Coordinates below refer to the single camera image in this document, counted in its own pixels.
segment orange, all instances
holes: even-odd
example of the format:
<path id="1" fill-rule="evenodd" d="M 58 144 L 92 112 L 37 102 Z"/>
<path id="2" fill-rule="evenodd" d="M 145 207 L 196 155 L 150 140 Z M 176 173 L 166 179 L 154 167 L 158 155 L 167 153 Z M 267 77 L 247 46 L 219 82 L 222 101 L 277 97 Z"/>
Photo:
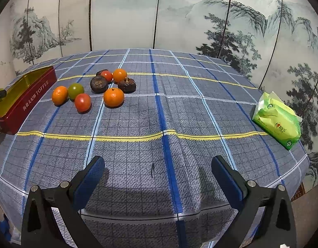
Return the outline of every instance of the orange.
<path id="1" fill-rule="evenodd" d="M 61 105 L 63 104 L 68 97 L 69 93 L 67 91 L 67 88 L 64 86 L 59 86 L 54 89 L 54 92 L 52 93 L 52 102 L 55 105 Z"/>
<path id="2" fill-rule="evenodd" d="M 125 95 L 119 88 L 109 88 L 105 91 L 103 99 L 106 106 L 117 107 L 123 103 Z"/>
<path id="3" fill-rule="evenodd" d="M 124 69 L 116 69 L 113 72 L 113 79 L 115 83 L 119 83 L 121 80 L 127 77 L 127 72 Z"/>
<path id="4" fill-rule="evenodd" d="M 79 113 L 88 111 L 91 106 L 91 98 L 88 94 L 81 93 L 76 96 L 74 104 Z"/>
<path id="5" fill-rule="evenodd" d="M 100 75 L 103 76 L 103 77 L 105 77 L 108 82 L 111 82 L 112 79 L 113 79 L 113 74 L 112 74 L 110 71 L 108 71 L 108 70 L 102 71 L 102 72 L 100 73 Z"/>

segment logo on tissue package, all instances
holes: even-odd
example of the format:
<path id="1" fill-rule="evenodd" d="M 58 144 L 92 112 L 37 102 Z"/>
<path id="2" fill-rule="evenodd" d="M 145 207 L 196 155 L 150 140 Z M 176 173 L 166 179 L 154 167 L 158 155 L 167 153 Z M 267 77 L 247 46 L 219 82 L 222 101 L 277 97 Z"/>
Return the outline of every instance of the logo on tissue package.
<path id="1" fill-rule="evenodd" d="M 285 132 L 286 131 L 286 129 L 280 124 L 280 123 L 276 123 L 276 128 L 279 130 L 279 131 L 281 131 L 281 132 Z"/>

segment red tomato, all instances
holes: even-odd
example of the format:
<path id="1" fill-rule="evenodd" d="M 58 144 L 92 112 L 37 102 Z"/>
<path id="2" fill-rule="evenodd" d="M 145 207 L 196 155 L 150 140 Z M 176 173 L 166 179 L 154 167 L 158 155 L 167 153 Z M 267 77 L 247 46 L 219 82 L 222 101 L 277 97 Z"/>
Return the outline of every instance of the red tomato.
<path id="1" fill-rule="evenodd" d="M 74 104 L 79 113 L 86 112 L 91 106 L 91 98 L 88 94 L 81 93 L 76 96 Z"/>
<path id="2" fill-rule="evenodd" d="M 100 75 L 105 77 L 108 82 L 111 82 L 113 79 L 113 74 L 110 71 L 102 71 Z"/>

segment table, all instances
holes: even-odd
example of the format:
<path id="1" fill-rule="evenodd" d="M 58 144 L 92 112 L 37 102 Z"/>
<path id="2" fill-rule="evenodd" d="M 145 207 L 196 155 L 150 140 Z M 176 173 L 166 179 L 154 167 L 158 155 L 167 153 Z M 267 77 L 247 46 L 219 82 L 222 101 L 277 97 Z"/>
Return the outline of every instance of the table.
<path id="1" fill-rule="evenodd" d="M 71 180 L 95 155 L 104 158 L 105 171 L 81 215 L 105 247 L 200 247 L 218 239 L 236 212 L 211 173 L 215 155 L 246 180 L 284 184 L 290 197 L 305 176 L 309 161 L 301 143 L 289 152 L 251 121 L 261 91 L 219 59 L 110 49 L 25 72 L 49 65 L 58 81 L 16 135 L 0 134 L 0 204 L 18 229 L 32 185 Z M 91 92 L 90 80 L 99 70 L 116 68 L 128 72 L 137 90 L 109 109 L 102 94 Z M 71 101 L 61 107 L 51 101 L 54 88 L 74 82 L 92 97 L 86 114 Z"/>

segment blue gripper pad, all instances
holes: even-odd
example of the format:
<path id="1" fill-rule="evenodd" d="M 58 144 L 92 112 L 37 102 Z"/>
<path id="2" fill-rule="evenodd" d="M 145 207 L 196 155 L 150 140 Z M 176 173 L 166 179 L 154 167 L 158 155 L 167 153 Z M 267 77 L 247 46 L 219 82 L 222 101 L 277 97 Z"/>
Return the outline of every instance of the blue gripper pad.
<path id="1" fill-rule="evenodd" d="M 211 167 L 212 173 L 223 190 L 230 206 L 241 210 L 244 205 L 243 199 L 247 195 L 244 178 L 239 172 L 231 169 L 221 156 L 216 156 L 212 159 Z"/>
<path id="2" fill-rule="evenodd" d="M 81 210 L 85 208 L 92 192 L 103 175 L 104 169 L 104 159 L 102 157 L 95 156 L 84 170 L 79 171 L 75 175 L 74 178 L 83 178 L 78 180 L 80 183 L 76 188 L 71 187 L 73 189 L 73 209 Z"/>

